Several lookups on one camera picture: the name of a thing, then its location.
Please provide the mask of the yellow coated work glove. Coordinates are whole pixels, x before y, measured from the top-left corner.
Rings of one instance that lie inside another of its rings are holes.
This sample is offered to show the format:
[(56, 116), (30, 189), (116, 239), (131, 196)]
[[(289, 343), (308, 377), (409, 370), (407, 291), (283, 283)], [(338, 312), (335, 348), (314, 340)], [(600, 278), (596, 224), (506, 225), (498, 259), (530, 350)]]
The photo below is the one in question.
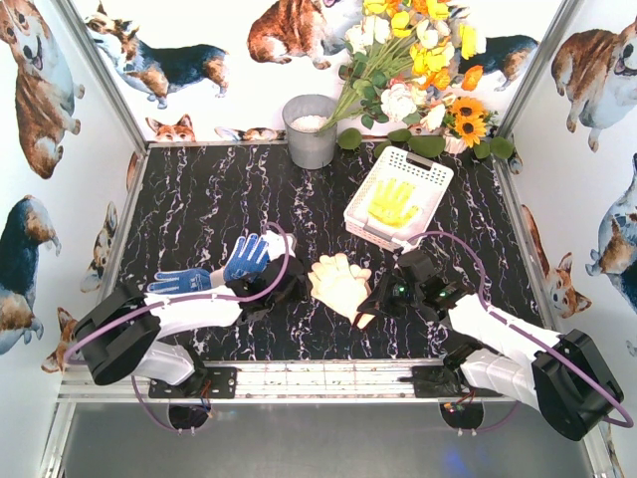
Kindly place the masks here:
[(415, 189), (415, 185), (397, 183), (395, 178), (379, 181), (367, 206), (368, 215), (389, 227), (405, 227), (421, 213), (419, 206), (408, 204)]

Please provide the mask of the cream knit glove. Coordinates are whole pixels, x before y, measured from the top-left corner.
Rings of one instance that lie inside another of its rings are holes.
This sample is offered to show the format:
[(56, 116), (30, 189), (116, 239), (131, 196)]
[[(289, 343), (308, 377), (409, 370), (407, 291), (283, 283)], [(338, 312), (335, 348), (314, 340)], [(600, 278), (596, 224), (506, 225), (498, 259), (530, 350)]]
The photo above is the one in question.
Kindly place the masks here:
[(350, 264), (344, 253), (321, 255), (308, 274), (311, 295), (363, 330), (374, 319), (373, 315), (358, 310), (371, 293), (368, 285), (371, 275), (369, 269)]

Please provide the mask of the white plastic storage basket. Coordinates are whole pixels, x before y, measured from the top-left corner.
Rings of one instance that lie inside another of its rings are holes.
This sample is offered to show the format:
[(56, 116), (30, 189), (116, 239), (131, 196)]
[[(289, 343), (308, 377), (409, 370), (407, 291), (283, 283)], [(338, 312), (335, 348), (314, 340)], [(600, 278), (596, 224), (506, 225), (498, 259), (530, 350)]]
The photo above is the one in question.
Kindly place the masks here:
[(345, 229), (390, 252), (413, 250), (453, 177), (445, 165), (387, 146), (346, 206)]

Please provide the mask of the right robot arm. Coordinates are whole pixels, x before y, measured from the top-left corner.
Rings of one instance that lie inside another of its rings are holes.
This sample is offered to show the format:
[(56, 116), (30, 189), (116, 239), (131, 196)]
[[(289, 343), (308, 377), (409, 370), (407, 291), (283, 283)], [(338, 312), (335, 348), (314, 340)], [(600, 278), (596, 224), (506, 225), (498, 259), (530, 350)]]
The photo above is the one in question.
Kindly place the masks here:
[(448, 386), (453, 393), (507, 396), (537, 410), (572, 441), (608, 421), (624, 399), (590, 336), (543, 329), (484, 304), (476, 291), (445, 281), (421, 250), (397, 257), (355, 317), (390, 318), (407, 308), (443, 322), (453, 342), (437, 370), (413, 371), (416, 390)]

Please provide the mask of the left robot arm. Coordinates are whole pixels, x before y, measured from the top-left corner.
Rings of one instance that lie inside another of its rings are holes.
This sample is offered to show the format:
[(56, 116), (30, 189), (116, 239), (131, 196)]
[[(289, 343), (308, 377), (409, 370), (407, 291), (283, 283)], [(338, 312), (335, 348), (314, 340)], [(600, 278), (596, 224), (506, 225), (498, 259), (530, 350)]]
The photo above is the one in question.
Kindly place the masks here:
[(166, 344), (165, 338), (253, 324), (279, 304), (308, 300), (310, 289), (306, 265), (293, 256), (206, 292), (143, 294), (127, 283), (77, 323), (76, 346), (68, 354), (82, 354), (97, 385), (134, 375), (194, 396), (210, 381), (209, 369), (193, 349)]

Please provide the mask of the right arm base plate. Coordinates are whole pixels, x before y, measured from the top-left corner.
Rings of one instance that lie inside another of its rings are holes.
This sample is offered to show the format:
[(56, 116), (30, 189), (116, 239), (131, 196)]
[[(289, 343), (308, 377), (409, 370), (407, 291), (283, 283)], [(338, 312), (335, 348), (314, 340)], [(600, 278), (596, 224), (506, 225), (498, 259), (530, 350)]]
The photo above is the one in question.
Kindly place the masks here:
[(411, 384), (417, 398), (461, 398), (471, 391), (478, 398), (502, 397), (497, 392), (469, 385), (458, 369), (444, 365), (414, 365), (410, 368), (410, 375), (401, 376), (398, 381)]

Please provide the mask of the blue dotted glove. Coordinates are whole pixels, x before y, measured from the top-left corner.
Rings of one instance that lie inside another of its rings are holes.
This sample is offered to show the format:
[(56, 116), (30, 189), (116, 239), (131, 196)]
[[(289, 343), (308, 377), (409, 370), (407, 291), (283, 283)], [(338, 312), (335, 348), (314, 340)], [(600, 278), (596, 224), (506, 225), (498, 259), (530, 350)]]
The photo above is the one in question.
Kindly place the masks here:
[(225, 266), (211, 274), (213, 286), (263, 272), (269, 261), (269, 243), (256, 233), (240, 236)]
[(146, 287), (148, 293), (159, 295), (207, 291), (212, 288), (211, 273), (202, 268), (159, 271)]

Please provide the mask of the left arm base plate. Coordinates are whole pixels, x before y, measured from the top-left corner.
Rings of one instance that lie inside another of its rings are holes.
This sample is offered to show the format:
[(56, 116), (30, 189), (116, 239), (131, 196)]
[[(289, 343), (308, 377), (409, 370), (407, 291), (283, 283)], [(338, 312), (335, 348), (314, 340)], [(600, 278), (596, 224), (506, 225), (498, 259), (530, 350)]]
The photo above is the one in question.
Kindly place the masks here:
[(238, 369), (233, 366), (210, 366), (196, 370), (184, 382), (170, 385), (154, 379), (150, 382), (150, 398), (232, 399), (235, 397)]

